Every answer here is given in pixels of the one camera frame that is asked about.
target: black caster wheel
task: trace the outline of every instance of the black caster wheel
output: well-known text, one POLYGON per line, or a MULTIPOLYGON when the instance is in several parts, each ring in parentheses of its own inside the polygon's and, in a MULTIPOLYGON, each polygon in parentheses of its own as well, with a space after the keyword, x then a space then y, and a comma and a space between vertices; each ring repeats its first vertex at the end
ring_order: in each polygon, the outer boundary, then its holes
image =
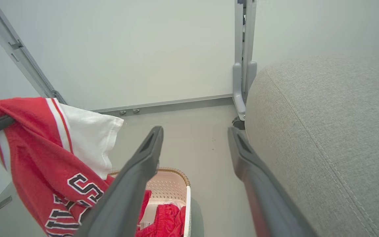
POLYGON ((245 121, 241 121, 241 119, 236 117, 233 121, 232 124, 234 127, 240 129, 240 130, 245 130, 245 121))

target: laundry basket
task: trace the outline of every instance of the laundry basket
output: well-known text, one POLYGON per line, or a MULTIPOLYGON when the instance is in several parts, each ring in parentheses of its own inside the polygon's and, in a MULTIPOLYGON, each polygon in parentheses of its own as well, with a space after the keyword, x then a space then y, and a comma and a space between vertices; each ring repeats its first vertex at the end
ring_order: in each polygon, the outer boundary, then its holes
MULTIPOLYGON (((119 171, 111 173, 116 177, 119 171)), ((173 168, 159 168, 157 174, 147 182, 147 190, 152 191, 141 223, 153 223, 157 206, 172 203, 178 207, 186 206, 184 237, 191 236, 191 187, 187 176, 173 168)))

